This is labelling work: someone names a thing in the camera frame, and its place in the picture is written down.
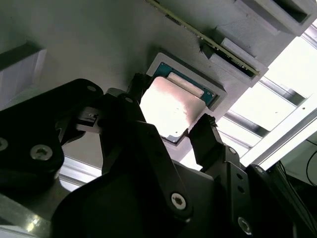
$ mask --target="black cable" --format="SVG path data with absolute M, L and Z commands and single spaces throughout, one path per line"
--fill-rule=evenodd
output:
M 306 164 L 306 177 L 307 177 L 308 181 L 311 183 L 311 185 L 314 187 L 316 187 L 317 185 L 315 183 L 313 183 L 313 181 L 311 181 L 311 179 L 309 178 L 308 167 L 309 167 L 309 163 L 311 162 L 311 160 L 315 154 L 317 154 L 317 150 L 315 152 L 313 152 L 313 154 L 311 155 L 311 157 L 309 158 L 309 160 L 307 161 L 307 164 Z
M 309 216 L 309 219 L 310 219 L 310 222 L 311 222 L 311 225 L 313 226 L 313 229 L 314 229 L 314 232 L 315 232 L 315 236 L 317 235 L 317 229 L 316 229 L 316 221 L 315 219 L 313 218 L 312 214 L 309 212 L 308 208 L 305 206 L 304 202 L 301 200 L 301 198 L 299 197 L 299 195 L 297 194 L 297 192 L 295 191 L 294 187 L 292 186 L 292 184 L 290 183 L 290 181 L 288 180 L 288 177 L 287 177 L 287 173 L 286 173 L 286 169 L 284 167 L 284 165 L 282 164 L 281 161 L 279 161 L 279 165 L 281 166 L 282 168 L 282 171 L 285 175 L 285 178 L 286 178 L 286 181 L 289 185 L 289 187 L 291 188 L 292 192 L 295 194 L 295 196 L 297 197 L 297 199 L 300 201 L 300 203 L 302 204 L 302 206 L 304 207 L 304 209 L 306 210 L 308 216 Z
M 313 144 L 313 145 L 317 146 L 317 144 L 316 144 L 316 143 L 313 143 L 313 142 L 311 142 L 310 140 L 306 140 L 306 141 L 308 141 L 309 143 L 311 143 L 311 144 Z

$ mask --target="metal plate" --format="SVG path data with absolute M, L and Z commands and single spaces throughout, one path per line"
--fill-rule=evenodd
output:
M 205 103 L 168 79 L 157 77 L 143 95 L 140 106 L 147 122 L 168 138 L 183 134 L 204 110 Z

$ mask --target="screw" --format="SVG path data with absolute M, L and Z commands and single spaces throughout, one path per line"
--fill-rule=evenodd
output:
M 125 98 L 129 103 L 133 103 L 133 100 L 131 98 Z
M 229 150 L 230 150 L 230 152 L 232 153 L 232 154 L 237 154 L 237 152 L 233 149 L 233 148 L 231 148 L 231 147 L 229 147 Z
M 34 160 L 48 160 L 53 155 L 53 150 L 47 145 L 33 146 L 30 155 Z
M 238 218 L 239 227 L 244 231 L 245 234 L 251 236 L 252 230 L 250 224 L 242 217 Z
M 88 90 L 93 91 L 93 92 L 97 91 L 97 89 L 94 88 L 93 86 L 87 86 L 87 88 L 88 88 Z
M 172 200 L 173 205 L 178 210 L 184 210 L 186 208 L 185 198 L 182 195 L 180 195 L 179 193 L 173 193 L 171 200 Z
M 256 169 L 257 169 L 257 171 L 258 171 L 259 173 L 263 174 L 263 169 L 262 169 L 261 167 L 256 166 Z
M 0 137 L 0 151 L 5 150 L 8 147 L 8 141 Z

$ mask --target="white surface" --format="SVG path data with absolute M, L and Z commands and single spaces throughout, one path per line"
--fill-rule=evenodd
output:
M 191 149 L 187 155 L 185 155 L 185 157 L 180 161 L 180 163 L 182 165 L 185 165 L 188 168 L 194 169 L 199 171 L 202 166 L 196 164 L 196 160 L 195 160 L 195 155 L 194 155 L 194 150 Z
M 295 110 L 295 106 L 263 85 L 256 84 L 230 110 L 271 131 Z
M 74 191 L 74 190 L 76 190 L 76 189 L 78 189 L 80 186 L 78 186 L 78 185 L 75 185 L 75 184 L 73 184 L 73 183 L 70 183 L 70 182 L 66 182 L 66 181 L 64 181 L 64 180 L 60 180 L 60 184 L 64 187 L 64 188 L 66 188 L 68 191 Z
M 144 118 L 161 136 L 179 137 L 205 109 L 204 101 L 164 77 L 157 77 L 142 97 Z
M 265 76 L 304 97 L 317 90 L 317 50 L 303 38 L 295 38 L 268 67 Z
M 241 126 L 226 118 L 221 118 L 219 121 L 217 121 L 217 125 L 217 129 L 219 131 L 238 139 L 246 145 L 255 146 L 261 140 L 259 136 L 245 130 Z

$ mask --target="black metal bracket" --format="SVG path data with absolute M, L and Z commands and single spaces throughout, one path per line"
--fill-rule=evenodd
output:
M 204 114 L 189 133 L 196 162 L 220 185 L 219 203 L 232 234 L 252 234 L 252 207 L 248 175 L 240 168 L 239 155 L 224 145 L 216 129 L 215 118 Z

